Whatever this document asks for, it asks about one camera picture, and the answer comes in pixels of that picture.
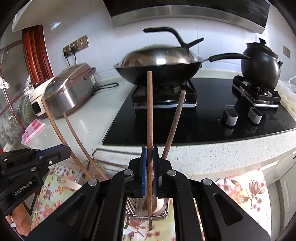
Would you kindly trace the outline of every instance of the rice cooker handle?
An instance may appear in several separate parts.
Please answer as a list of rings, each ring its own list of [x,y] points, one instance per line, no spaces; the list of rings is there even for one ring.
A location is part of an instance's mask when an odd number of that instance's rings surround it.
[[[95,72],[96,72],[96,68],[93,67],[93,68],[91,68],[90,72],[88,72],[88,74],[87,74],[86,76],[84,76],[83,78],[84,78],[85,80],[87,80],[87,79],[88,79],[91,75],[93,75]]]

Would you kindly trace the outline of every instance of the white speckled countertop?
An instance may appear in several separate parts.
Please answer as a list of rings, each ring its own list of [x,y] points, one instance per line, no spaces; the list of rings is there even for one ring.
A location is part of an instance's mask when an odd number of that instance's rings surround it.
[[[238,73],[200,70],[196,77],[231,79]],[[95,94],[69,120],[86,150],[91,154],[96,148],[141,153],[141,147],[103,146],[102,140],[133,85],[118,78],[119,87]],[[46,149],[60,144],[48,118],[42,120],[45,127],[27,146]],[[64,118],[56,119],[62,135],[81,162],[85,155],[76,143]],[[168,160],[172,167],[189,178],[219,178],[265,166],[276,161],[276,157],[296,147],[296,130],[249,140],[205,145],[172,146]],[[127,165],[137,155],[126,155],[98,151],[97,159]]]

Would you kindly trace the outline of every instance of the stainless steel lid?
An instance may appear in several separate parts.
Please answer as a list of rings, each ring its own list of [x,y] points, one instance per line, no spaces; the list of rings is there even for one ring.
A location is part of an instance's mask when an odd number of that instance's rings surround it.
[[[91,67],[87,63],[81,63],[64,69],[47,86],[44,92],[44,98],[47,99],[53,95],[59,94],[71,87],[82,76],[87,74]]]
[[[169,64],[190,64],[203,60],[189,50],[190,47],[203,41],[203,38],[186,44],[183,42],[178,32],[173,28],[146,28],[144,29],[144,32],[170,32],[175,35],[181,47],[174,47],[171,45],[151,45],[148,47],[144,47],[124,56],[120,63],[114,65],[114,68],[157,66]]]
[[[202,58],[184,47],[152,45],[127,54],[119,63],[119,67],[189,64],[201,60]]]

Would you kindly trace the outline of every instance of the black clay pot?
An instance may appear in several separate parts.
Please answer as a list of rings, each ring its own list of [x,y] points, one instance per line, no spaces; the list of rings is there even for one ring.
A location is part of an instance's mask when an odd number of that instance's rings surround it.
[[[277,61],[278,56],[265,46],[265,40],[259,40],[260,43],[247,43],[243,54],[250,59],[242,59],[242,74],[255,86],[265,91],[274,90],[279,81],[283,62]]]

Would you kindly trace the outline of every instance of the chopstick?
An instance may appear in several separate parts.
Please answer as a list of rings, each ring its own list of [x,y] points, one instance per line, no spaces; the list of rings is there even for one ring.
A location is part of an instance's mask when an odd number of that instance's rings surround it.
[[[97,166],[97,164],[93,161],[93,159],[91,158],[91,156],[89,155],[89,153],[86,151],[86,149],[84,148],[83,144],[81,143],[80,139],[78,138],[76,132],[74,131],[67,115],[65,112],[63,112],[63,116],[65,117],[65,120],[67,122],[68,127],[70,128],[75,140],[77,141],[79,147],[81,148],[81,150],[83,151],[83,153],[86,155],[87,159],[89,160],[89,162],[92,164],[92,166],[94,167],[94,169],[97,171],[97,173],[104,179],[104,180],[108,180],[108,178],[106,177],[106,175],[103,173],[102,169],[100,167]]]
[[[180,119],[181,111],[182,111],[183,104],[184,104],[184,101],[185,101],[185,96],[186,96],[186,90],[182,90],[181,94],[180,94],[180,97],[179,97],[176,112],[175,112],[175,115],[174,115],[174,119],[173,119],[173,122],[172,122],[172,126],[171,126],[170,132],[168,134],[168,139],[167,139],[167,141],[165,143],[165,148],[164,148],[163,154],[161,156],[162,159],[166,159],[167,156],[168,156],[168,152],[169,152],[170,147],[172,145],[172,142],[173,142],[173,139],[174,139],[174,136],[175,136],[175,132],[176,132],[176,129],[177,129],[177,125],[178,125],[178,122],[179,122],[179,119]],[[144,203],[143,203],[143,206],[142,206],[143,211],[147,209],[147,203],[148,203],[147,201],[148,201],[148,197],[146,197],[146,199],[144,200]]]
[[[54,131],[56,132],[57,136],[59,137],[60,141],[62,142],[63,145],[65,146],[69,146],[68,143],[66,142],[65,138],[62,136],[59,128],[57,127],[57,124],[55,123],[52,114],[50,113],[48,106],[45,102],[45,99],[42,98],[41,102],[43,104],[43,107],[45,109],[45,112],[48,116],[48,119],[54,129]],[[83,173],[89,178],[92,179],[92,176],[89,174],[89,172],[87,171],[87,169],[82,165],[82,163],[79,161],[79,159],[77,158],[77,156],[74,154],[74,152],[71,150],[71,157],[73,158],[73,160],[75,161],[75,163],[79,166],[79,168],[83,171]]]
[[[147,203],[148,217],[152,215],[152,183],[153,183],[153,84],[152,72],[147,71]]]

